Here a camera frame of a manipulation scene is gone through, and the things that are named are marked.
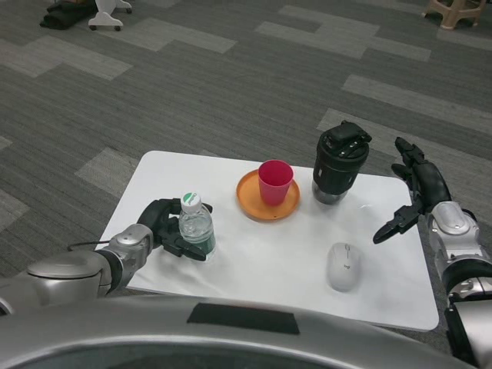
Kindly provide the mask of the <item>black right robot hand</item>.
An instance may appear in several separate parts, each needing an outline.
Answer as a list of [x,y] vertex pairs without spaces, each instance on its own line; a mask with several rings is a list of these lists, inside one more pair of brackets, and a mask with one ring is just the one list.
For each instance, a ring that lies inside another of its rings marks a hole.
[[421,215],[430,214],[434,207],[451,201],[450,191],[437,166],[428,161],[422,150],[402,137],[395,139],[395,147],[403,164],[392,164],[392,172],[404,181],[411,193],[411,205],[403,205],[394,212],[394,217],[373,236],[380,244],[396,234],[404,234],[418,223]]

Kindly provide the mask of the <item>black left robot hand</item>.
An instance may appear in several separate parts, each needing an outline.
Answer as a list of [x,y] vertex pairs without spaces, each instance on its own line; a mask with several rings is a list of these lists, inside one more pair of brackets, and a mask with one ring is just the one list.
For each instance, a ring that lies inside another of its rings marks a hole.
[[198,198],[192,202],[159,199],[146,207],[138,223],[150,228],[155,244],[168,253],[206,261],[216,245],[212,211],[211,205]]

